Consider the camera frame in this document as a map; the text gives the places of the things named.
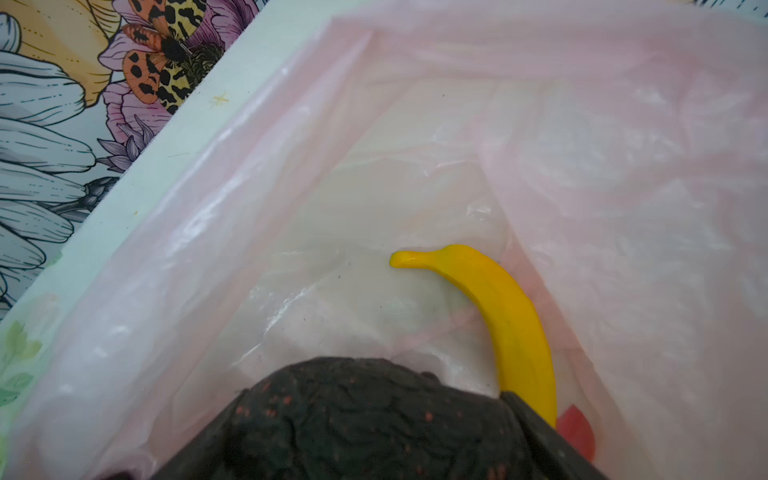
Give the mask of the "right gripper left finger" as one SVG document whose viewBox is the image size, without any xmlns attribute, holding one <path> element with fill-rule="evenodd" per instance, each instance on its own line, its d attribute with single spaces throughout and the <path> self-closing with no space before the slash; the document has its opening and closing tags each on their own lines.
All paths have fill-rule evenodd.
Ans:
<svg viewBox="0 0 768 480">
<path fill-rule="evenodd" d="M 225 466 L 231 422 L 242 395 L 235 397 L 186 446 L 162 465 L 151 480 L 235 479 Z"/>
</svg>

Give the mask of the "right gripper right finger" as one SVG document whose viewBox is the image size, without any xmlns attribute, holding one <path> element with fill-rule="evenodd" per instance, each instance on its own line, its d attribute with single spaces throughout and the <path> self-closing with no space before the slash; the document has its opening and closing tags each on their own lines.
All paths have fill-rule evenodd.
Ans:
<svg viewBox="0 0 768 480">
<path fill-rule="evenodd" d="M 534 464 L 548 479 L 607 480 L 522 398 L 513 392 L 502 391 L 500 399 L 514 412 Z"/>
</svg>

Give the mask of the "yellow fake banana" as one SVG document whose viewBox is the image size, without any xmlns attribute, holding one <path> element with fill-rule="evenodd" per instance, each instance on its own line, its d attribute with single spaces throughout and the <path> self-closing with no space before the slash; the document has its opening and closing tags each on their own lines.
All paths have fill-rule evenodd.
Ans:
<svg viewBox="0 0 768 480">
<path fill-rule="evenodd" d="M 390 266 L 432 271 L 467 296 L 488 329 L 500 390 L 516 394 L 548 425 L 556 425 L 556 377 L 546 334 L 533 302 L 502 266 L 458 244 L 399 251 Z"/>
</svg>

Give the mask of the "dark brown fake avocado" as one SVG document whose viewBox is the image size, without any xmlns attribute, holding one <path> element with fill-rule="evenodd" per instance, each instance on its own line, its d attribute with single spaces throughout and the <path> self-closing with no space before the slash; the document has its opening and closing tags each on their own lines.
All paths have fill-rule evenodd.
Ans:
<svg viewBox="0 0 768 480">
<path fill-rule="evenodd" d="M 384 359 L 318 357 L 252 387 L 205 479 L 538 479 L 502 400 Z"/>
</svg>

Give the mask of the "pink plastic bag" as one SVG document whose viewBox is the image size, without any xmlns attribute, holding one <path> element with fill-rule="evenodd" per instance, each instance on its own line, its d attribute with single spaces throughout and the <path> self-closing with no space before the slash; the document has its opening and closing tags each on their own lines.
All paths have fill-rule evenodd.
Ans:
<svg viewBox="0 0 768 480">
<path fill-rule="evenodd" d="M 5 319 L 8 479 L 145 478 L 320 355 L 498 389 L 471 246 L 535 305 L 612 479 L 767 475 L 767 19 L 741 2 L 379 1 L 253 95 L 255 22 Z"/>
</svg>

